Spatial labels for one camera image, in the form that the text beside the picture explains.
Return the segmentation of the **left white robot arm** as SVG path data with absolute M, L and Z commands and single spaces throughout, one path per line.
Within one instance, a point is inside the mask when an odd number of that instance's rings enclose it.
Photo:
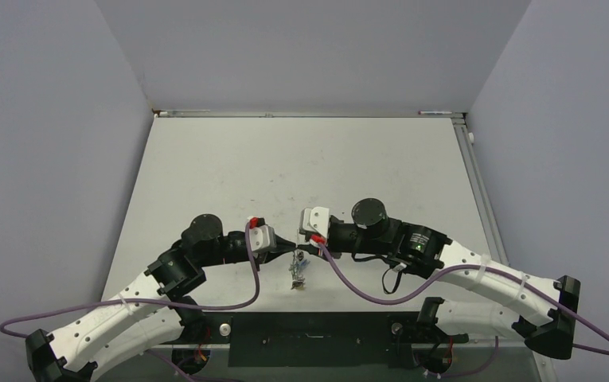
M 27 363 L 37 381 L 94 381 L 110 368 L 148 349 L 180 338 L 193 342 L 204 313 L 189 293 L 205 282 L 205 267 L 248 262 L 253 272 L 293 252 L 260 217 L 225 233 L 212 214 L 195 217 L 178 241 L 111 300 L 51 332 L 25 339 Z

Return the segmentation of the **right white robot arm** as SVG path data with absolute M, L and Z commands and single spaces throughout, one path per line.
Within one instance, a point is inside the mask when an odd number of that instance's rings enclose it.
M 416 319 L 422 338 L 498 336 L 523 341 L 545 357 L 571 358 L 578 279 L 568 275 L 547 279 L 513 269 L 433 228 L 390 217 L 376 198 L 358 201 L 351 217 L 346 223 L 328 208 L 305 208 L 299 232 L 325 259 L 338 253 L 361 254 L 365 261 L 379 259 L 402 275 L 450 283 L 486 299 L 484 303 L 425 299 Z

